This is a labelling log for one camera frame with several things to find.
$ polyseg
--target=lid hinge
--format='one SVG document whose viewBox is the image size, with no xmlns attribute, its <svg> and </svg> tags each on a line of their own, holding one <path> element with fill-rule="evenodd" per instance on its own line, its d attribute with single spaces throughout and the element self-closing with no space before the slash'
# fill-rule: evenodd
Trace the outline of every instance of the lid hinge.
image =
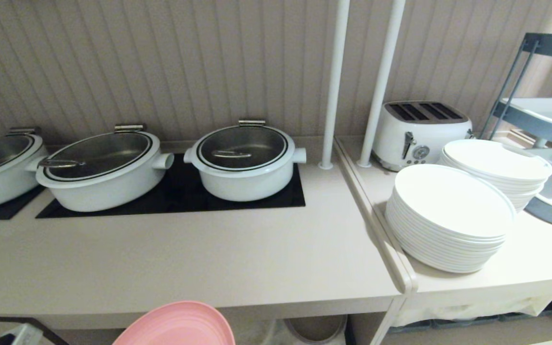
<svg viewBox="0 0 552 345">
<path fill-rule="evenodd" d="M 146 124 L 116 124 L 114 133 L 120 132 L 140 132 L 146 130 Z"/>
<path fill-rule="evenodd" d="M 265 120 L 238 120 L 238 126 L 240 127 L 247 127 L 247 126 L 258 126 L 262 127 L 265 126 Z"/>
<path fill-rule="evenodd" d="M 40 135 L 42 129 L 39 126 L 34 127 L 11 127 L 7 135 Z"/>
</svg>

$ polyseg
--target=lid handle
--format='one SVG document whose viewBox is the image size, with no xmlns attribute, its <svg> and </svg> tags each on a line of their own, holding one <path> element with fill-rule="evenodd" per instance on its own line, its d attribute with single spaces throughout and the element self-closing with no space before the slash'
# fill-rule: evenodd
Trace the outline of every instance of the lid handle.
<svg viewBox="0 0 552 345">
<path fill-rule="evenodd" d="M 114 125 L 114 133 L 120 132 L 140 132 L 145 131 L 145 124 L 116 124 Z"/>
<path fill-rule="evenodd" d="M 86 164 L 83 161 L 75 160 L 42 160 L 37 165 L 44 168 L 74 168 L 74 166 L 83 166 Z"/>
<path fill-rule="evenodd" d="M 258 126 L 263 127 L 265 126 L 265 120 L 238 120 L 238 125 L 240 127 L 244 126 Z"/>
<path fill-rule="evenodd" d="M 214 150 L 212 151 L 212 155 L 214 157 L 219 157 L 222 159 L 247 159 L 248 157 L 252 157 L 252 153 L 242 153 L 242 152 L 236 152 L 236 151 L 222 151 L 222 150 Z"/>
<path fill-rule="evenodd" d="M 7 135 L 40 135 L 40 133 L 42 133 L 40 126 L 11 127 Z"/>
</svg>

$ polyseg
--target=striped wall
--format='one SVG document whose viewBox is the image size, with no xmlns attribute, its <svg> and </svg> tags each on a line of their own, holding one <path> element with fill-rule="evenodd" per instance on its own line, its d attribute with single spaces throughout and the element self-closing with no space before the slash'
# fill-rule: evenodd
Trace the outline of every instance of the striped wall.
<svg viewBox="0 0 552 345">
<path fill-rule="evenodd" d="M 364 133 L 390 0 L 352 0 L 336 133 Z M 0 0 L 0 135 L 52 144 L 145 122 L 195 139 L 242 117 L 321 135 L 335 0 Z M 446 102 L 476 128 L 552 0 L 408 0 L 386 100 Z M 541 93 L 552 95 L 552 73 Z"/>
</svg>

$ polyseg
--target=white toaster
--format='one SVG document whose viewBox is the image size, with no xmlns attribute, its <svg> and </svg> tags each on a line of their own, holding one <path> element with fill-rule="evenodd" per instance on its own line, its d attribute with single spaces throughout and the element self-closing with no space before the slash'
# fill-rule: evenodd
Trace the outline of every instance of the white toaster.
<svg viewBox="0 0 552 345">
<path fill-rule="evenodd" d="M 372 150 L 388 170 L 438 162 L 448 142 L 472 137 L 467 116 L 432 101 L 385 103 Z"/>
</svg>

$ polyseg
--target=pink plate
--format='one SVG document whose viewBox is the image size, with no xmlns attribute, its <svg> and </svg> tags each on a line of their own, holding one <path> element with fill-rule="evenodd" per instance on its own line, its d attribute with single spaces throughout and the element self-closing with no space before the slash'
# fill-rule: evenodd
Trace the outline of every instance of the pink plate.
<svg viewBox="0 0 552 345">
<path fill-rule="evenodd" d="M 215 308 L 180 301 L 137 319 L 113 345 L 235 345 L 230 325 Z"/>
</svg>

